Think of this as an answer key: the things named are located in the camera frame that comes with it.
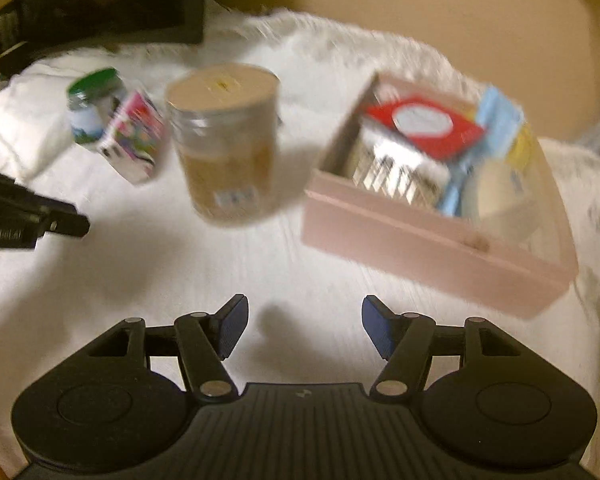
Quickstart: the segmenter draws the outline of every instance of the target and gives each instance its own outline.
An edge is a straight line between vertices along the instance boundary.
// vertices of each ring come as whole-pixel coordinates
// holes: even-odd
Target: light blue package
[[[475,164],[485,158],[502,159],[507,156],[525,123],[525,115],[500,90],[489,86],[482,96],[474,121],[485,129],[485,134],[456,162],[449,164],[451,180],[436,207],[444,216],[456,216],[462,186]]]

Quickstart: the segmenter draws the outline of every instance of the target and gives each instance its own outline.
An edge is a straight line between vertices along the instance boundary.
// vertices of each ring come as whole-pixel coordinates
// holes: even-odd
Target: jar lid
[[[115,68],[97,70],[72,83],[66,90],[66,93],[70,96],[97,93],[102,91],[103,88],[109,87],[116,78],[118,78],[118,71]]]
[[[227,63],[204,68],[172,83],[166,96],[167,102],[177,110],[216,114],[272,99],[279,82],[268,70]]]

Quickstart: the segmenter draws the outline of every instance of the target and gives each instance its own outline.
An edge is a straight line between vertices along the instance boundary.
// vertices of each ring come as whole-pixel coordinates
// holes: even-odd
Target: white oval label
[[[445,137],[454,127],[448,114],[420,104],[397,108],[394,124],[400,133],[417,137]]]

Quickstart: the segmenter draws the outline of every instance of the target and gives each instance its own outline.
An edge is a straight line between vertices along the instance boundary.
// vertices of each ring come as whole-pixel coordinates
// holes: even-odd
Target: barcode label
[[[245,209],[253,207],[258,199],[258,191],[254,186],[241,189],[229,189],[214,193],[216,205],[223,210]]]

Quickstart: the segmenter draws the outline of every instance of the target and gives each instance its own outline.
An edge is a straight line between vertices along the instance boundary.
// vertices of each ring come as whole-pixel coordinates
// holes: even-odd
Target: silver screw
[[[222,397],[231,393],[231,385],[226,381],[207,381],[200,386],[205,397]]]
[[[382,381],[376,384],[376,391],[387,397],[397,397],[406,393],[407,390],[407,385],[402,381]]]

